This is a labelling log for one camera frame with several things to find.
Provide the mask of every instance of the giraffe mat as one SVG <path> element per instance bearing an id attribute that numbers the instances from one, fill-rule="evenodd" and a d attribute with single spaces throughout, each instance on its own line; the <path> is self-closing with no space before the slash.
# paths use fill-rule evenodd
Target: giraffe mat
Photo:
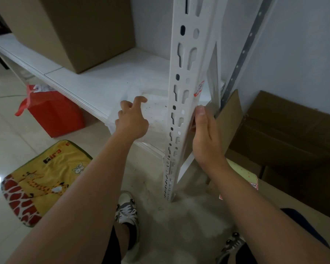
<path id="1" fill-rule="evenodd" d="M 76 144 L 59 141 L 6 176 L 2 193 L 20 221 L 33 227 L 91 160 Z"/>

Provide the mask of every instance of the white shoelace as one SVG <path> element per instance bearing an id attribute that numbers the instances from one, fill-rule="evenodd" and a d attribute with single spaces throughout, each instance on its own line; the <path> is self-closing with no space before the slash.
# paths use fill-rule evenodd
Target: white shoelace
<path id="1" fill-rule="evenodd" d="M 132 209 L 131 205 L 127 205 L 123 208 L 120 208 L 120 223 L 127 222 L 127 220 L 131 220 L 134 224 L 136 224 L 136 215 L 137 210 L 134 208 Z"/>

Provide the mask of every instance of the hand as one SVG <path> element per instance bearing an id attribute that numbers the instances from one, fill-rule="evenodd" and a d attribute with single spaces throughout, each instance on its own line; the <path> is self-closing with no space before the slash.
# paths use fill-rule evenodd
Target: hand
<path id="1" fill-rule="evenodd" d="M 147 133 L 149 123 L 144 119 L 141 111 L 141 103 L 147 101 L 144 96 L 135 97 L 133 103 L 121 101 L 122 110 L 119 111 L 119 119 L 115 120 L 115 124 L 116 132 L 122 133 L 125 139 L 134 142 Z"/>
<path id="2" fill-rule="evenodd" d="M 198 164 L 210 176 L 216 168 L 227 164 L 220 149 L 219 128 L 214 116 L 204 106 L 196 107 L 195 121 L 193 154 Z"/>

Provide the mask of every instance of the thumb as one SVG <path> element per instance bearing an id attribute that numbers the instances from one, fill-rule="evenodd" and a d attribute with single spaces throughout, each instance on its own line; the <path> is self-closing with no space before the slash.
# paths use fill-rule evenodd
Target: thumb
<path id="1" fill-rule="evenodd" d="M 208 118 L 204 106 L 196 107 L 196 135 L 209 136 L 208 132 Z"/>

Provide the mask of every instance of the red plastic bag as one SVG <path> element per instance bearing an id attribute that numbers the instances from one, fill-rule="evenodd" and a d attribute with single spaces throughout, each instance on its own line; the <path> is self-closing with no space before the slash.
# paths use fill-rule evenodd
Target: red plastic bag
<path id="1" fill-rule="evenodd" d="M 20 116 L 25 109 L 52 138 L 85 127 L 78 105 L 48 85 L 27 86 L 27 98 L 22 101 L 15 115 Z"/>

